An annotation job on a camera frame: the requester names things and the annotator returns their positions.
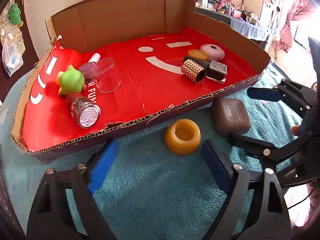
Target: red box lining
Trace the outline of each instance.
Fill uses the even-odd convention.
[[[182,41],[189,41],[192,45],[176,48],[167,46],[168,43]],[[207,78],[194,84],[186,76],[160,69],[146,60],[146,57],[155,56],[167,64],[181,66],[183,57],[188,55],[190,49],[199,49],[204,44],[214,44],[224,50],[225,58],[221,62],[228,66],[228,76],[224,84]],[[140,47],[152,47],[153,51],[140,52]],[[95,52],[99,53],[101,58],[111,57],[115,60],[116,67],[122,74],[122,83],[118,89],[108,94],[100,93],[95,85],[87,88],[83,95],[90,94],[90,98],[100,106],[101,116],[93,127],[82,129],[73,120],[66,97],[58,96],[59,86],[55,84],[55,77],[70,64],[78,68],[88,62]],[[46,70],[53,57],[56,57],[57,61],[48,75]],[[157,113],[170,105],[178,106],[255,75],[252,66],[240,56],[189,27],[179,34],[159,34],[116,42],[85,54],[63,49],[56,42],[52,54],[39,73],[46,87],[41,87],[36,79],[31,89],[33,98],[39,94],[43,97],[36,105],[31,100],[27,103],[23,140],[29,151],[36,152],[103,130],[109,124],[130,122]]]

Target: bottle label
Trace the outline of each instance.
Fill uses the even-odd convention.
[[[99,112],[95,107],[88,107],[84,109],[80,115],[80,125],[83,127],[90,127],[95,124],[99,117]]]
[[[220,63],[220,62],[218,62],[218,61],[215,61],[215,60],[211,61],[211,64],[210,64],[209,67],[210,67],[211,69],[213,69],[213,70],[216,70],[216,71],[222,73],[222,74],[227,74],[227,73],[228,73],[228,71],[227,71],[227,69],[228,69],[227,65],[224,65],[224,64],[222,64],[222,63]]]

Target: clear plastic cup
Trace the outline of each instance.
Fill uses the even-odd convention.
[[[122,77],[112,58],[104,58],[95,63],[89,70],[89,75],[101,93],[110,93],[117,89]]]

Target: window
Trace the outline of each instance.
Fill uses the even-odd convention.
[[[308,49],[308,37],[320,41],[320,10],[317,10],[310,18],[291,21],[290,27],[293,40],[303,48]]]

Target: pink curtain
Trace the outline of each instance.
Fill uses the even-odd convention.
[[[292,7],[289,9],[287,20],[280,31],[280,40],[275,41],[272,47],[275,50],[284,50],[288,52],[292,46],[292,34],[290,28],[291,21],[303,20],[312,15],[315,8],[309,0],[294,0]]]

